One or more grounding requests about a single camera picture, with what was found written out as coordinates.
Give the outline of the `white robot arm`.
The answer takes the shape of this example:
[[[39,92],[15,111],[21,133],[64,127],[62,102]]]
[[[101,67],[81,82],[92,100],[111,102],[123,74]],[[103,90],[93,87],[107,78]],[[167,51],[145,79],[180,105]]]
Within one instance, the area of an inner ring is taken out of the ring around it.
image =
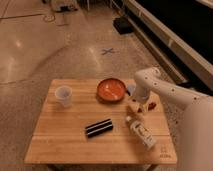
[[[156,67],[134,74],[133,99],[146,103],[150,92],[183,110],[177,171],[213,171],[213,96],[160,79]]]

